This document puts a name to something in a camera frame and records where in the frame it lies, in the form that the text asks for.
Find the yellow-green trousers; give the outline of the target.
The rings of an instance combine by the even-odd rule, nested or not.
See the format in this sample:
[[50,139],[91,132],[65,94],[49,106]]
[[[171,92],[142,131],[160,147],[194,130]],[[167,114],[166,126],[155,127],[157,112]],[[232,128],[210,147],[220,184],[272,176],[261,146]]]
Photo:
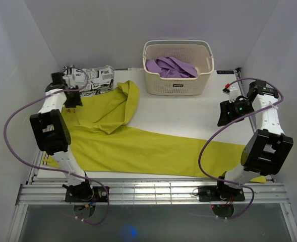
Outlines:
[[84,171],[206,177],[240,163],[243,145],[129,127],[139,98],[140,89],[126,81],[110,92],[82,98],[83,106],[62,109],[73,156]]

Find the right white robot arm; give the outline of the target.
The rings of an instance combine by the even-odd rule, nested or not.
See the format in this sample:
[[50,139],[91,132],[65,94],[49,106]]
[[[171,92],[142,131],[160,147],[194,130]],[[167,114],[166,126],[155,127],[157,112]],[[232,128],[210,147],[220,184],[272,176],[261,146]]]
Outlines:
[[239,165],[221,175],[214,188],[220,200],[234,198],[242,193],[242,186],[259,176],[277,174],[293,146],[293,139],[280,126],[275,103],[281,97],[276,88],[266,81],[249,84],[246,96],[231,84],[223,92],[228,100],[220,103],[218,126],[223,127],[244,115],[254,113],[257,129],[241,154]]

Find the folded newspaper print trousers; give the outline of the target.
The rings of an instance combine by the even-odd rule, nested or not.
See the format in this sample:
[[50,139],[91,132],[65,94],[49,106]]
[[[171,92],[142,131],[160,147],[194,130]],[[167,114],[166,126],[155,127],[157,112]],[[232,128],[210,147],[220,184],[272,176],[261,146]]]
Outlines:
[[111,66],[90,69],[65,66],[63,67],[63,73],[74,74],[75,84],[79,88],[86,85],[80,91],[81,97],[99,95],[113,90],[114,69]]

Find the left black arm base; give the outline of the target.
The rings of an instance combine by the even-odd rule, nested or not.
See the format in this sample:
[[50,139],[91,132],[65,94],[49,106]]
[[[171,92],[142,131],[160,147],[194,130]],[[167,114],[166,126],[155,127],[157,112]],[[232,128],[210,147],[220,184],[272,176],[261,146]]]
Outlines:
[[73,195],[72,192],[66,191],[64,201],[74,204],[74,214],[82,218],[90,218],[94,215],[96,206],[101,203],[107,203],[110,193],[110,187],[92,187],[91,191]]

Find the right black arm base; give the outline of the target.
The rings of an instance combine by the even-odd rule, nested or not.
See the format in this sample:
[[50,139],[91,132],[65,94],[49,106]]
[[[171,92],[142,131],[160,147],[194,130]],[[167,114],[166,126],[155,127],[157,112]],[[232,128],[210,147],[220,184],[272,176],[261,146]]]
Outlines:
[[213,213],[223,219],[233,216],[234,202],[245,201],[243,189],[231,188],[227,185],[199,186],[193,190],[193,196],[200,202],[211,202]]

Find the aluminium rail frame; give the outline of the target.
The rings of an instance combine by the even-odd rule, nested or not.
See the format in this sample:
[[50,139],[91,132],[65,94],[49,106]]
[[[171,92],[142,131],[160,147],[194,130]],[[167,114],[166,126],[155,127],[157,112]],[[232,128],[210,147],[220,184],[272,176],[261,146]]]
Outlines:
[[[213,72],[201,95],[159,96],[146,91],[140,69],[117,70],[117,80],[140,88],[131,126],[155,133],[207,139],[217,129],[222,87],[237,79],[236,71]],[[73,204],[64,201],[61,174],[34,171],[20,188],[9,241],[297,241],[297,225],[283,183],[267,178],[251,183],[246,199],[254,199],[242,216],[216,218],[209,202],[200,202],[198,186],[206,178],[95,172],[110,187],[109,215],[98,226],[78,221]]]

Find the purple garment in basket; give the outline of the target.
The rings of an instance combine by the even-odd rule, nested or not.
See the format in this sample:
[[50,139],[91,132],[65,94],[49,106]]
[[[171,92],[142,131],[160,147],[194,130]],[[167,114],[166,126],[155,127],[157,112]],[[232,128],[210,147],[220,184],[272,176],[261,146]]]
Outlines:
[[194,65],[173,56],[160,56],[156,60],[148,59],[145,67],[147,71],[157,73],[161,78],[196,78],[199,75]]

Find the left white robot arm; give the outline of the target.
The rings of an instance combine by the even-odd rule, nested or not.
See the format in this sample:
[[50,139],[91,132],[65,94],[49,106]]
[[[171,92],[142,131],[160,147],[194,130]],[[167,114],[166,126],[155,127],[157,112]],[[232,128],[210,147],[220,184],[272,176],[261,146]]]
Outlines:
[[47,98],[40,111],[30,116],[30,123],[38,148],[51,156],[65,174],[68,184],[63,185],[69,195],[87,202],[93,198],[94,189],[85,179],[86,173],[77,164],[71,150],[71,135],[62,116],[62,109],[82,106],[74,75],[61,72],[51,74]]

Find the cream perforated laundry basket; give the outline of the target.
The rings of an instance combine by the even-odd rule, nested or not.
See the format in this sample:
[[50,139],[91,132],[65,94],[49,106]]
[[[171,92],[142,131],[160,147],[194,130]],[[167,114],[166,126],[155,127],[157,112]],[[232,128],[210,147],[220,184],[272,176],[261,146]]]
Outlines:
[[[149,71],[147,61],[156,61],[159,57],[174,57],[191,64],[197,71],[197,77],[164,78],[157,72]],[[146,90],[153,95],[200,95],[214,71],[211,47],[203,40],[150,40],[144,45],[142,59]]]

